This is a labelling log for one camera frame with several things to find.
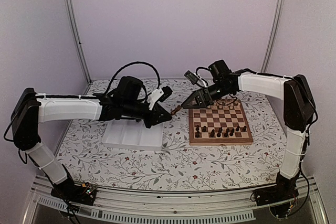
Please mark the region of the aluminium front rail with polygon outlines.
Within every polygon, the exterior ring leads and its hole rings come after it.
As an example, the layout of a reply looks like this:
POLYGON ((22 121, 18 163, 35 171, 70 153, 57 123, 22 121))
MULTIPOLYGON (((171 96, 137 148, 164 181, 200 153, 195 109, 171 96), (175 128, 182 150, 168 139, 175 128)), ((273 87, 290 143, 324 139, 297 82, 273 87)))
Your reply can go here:
POLYGON ((257 205, 253 189, 217 191, 142 191, 98 187, 92 206, 66 204, 51 195, 37 176, 29 192, 23 223, 330 223, 313 177, 297 181, 299 196, 289 217, 286 202, 257 205))

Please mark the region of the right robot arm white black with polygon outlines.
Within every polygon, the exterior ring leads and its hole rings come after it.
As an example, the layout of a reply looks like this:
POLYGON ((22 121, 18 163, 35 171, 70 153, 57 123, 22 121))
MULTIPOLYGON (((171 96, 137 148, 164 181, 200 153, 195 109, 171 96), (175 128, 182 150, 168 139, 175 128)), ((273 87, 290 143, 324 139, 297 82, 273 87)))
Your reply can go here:
POLYGON ((318 119, 316 104, 307 78, 302 74, 278 76, 248 68, 231 71, 225 61, 208 66, 213 84, 193 91, 182 103, 183 109, 202 109, 226 95, 237 92, 264 94, 283 102, 287 145, 278 178, 294 179, 300 172, 304 148, 309 144, 310 126, 318 119))

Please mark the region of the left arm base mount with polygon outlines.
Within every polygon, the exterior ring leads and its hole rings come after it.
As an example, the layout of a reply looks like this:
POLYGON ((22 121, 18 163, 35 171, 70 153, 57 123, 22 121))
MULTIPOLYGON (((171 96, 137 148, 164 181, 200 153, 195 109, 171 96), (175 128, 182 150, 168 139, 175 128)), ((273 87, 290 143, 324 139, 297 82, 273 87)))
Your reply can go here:
POLYGON ((88 182, 77 185, 72 180, 66 180, 58 185, 53 184, 51 195, 65 201, 93 206, 97 187, 88 182))

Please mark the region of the floral table cloth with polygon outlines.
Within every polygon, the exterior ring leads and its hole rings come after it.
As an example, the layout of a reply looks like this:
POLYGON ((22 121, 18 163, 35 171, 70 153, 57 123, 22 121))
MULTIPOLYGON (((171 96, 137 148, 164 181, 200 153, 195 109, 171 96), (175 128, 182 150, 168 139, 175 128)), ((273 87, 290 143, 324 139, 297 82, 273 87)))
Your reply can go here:
POLYGON ((251 133, 248 146, 191 146, 188 112, 163 125, 159 152, 106 147, 106 123, 73 121, 57 152, 78 182, 141 190, 220 190, 271 184, 282 164, 285 133, 268 101, 239 93, 251 133))

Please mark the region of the wooden chess board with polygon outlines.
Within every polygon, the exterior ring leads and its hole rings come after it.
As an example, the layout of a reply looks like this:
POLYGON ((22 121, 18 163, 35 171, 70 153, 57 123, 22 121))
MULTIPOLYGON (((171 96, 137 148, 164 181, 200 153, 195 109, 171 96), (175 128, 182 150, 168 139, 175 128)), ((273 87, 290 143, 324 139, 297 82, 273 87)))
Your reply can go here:
POLYGON ((251 145, 253 137, 246 118, 243 105, 239 99, 221 99, 213 105, 203 109, 189 109, 189 134, 190 145, 194 146, 217 146, 217 145, 251 145), (201 137, 195 137, 195 128, 199 126, 201 137), (202 132, 202 127, 206 126, 207 131, 202 132), (238 132, 233 136, 223 137, 227 128, 230 130, 240 126, 238 132), (217 137, 218 129, 222 127, 222 137, 217 137), (209 136, 212 129, 215 130, 215 137, 209 136))

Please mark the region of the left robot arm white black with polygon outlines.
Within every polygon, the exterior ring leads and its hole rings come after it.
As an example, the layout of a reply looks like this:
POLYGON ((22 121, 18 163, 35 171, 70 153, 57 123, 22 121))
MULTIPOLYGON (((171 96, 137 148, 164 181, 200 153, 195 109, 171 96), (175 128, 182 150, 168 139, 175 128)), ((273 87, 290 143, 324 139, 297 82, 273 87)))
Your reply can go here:
POLYGON ((26 88, 10 117, 10 141, 58 185, 61 195, 73 200, 78 188, 55 157, 52 141, 59 140, 56 130, 73 120, 136 120, 147 129, 169 121, 172 116, 160 104, 172 94, 172 89, 158 86, 140 98, 141 90, 146 90, 143 81, 131 76, 121 78, 114 89, 92 95, 47 95, 26 88))

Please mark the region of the dark chess rook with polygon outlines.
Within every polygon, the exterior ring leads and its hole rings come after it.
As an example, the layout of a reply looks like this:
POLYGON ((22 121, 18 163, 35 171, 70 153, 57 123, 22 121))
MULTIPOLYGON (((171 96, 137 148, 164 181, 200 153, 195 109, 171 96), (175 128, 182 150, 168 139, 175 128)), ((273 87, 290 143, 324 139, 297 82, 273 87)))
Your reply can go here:
POLYGON ((229 136, 230 129, 227 128, 226 131, 223 133, 223 137, 228 137, 229 136))

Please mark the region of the white plastic tray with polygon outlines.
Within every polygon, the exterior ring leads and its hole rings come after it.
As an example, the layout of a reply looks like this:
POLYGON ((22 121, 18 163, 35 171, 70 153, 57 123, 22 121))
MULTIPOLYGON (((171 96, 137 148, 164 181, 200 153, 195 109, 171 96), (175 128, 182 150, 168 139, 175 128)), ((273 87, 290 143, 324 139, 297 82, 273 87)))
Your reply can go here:
POLYGON ((108 123, 102 143, 111 148, 160 151, 163 147, 163 129, 163 124, 148 129, 143 121, 115 120, 108 123))

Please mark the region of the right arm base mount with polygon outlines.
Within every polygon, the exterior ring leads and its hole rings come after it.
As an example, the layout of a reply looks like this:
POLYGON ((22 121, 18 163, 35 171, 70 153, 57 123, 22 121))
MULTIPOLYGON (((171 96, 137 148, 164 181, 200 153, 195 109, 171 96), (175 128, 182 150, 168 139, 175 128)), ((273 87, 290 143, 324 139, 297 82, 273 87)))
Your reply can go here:
POLYGON ((252 192, 250 200, 257 206, 268 205, 270 213, 278 218, 287 218, 294 206, 297 204, 299 196, 297 188, 290 190, 279 189, 277 186, 256 189, 252 192))

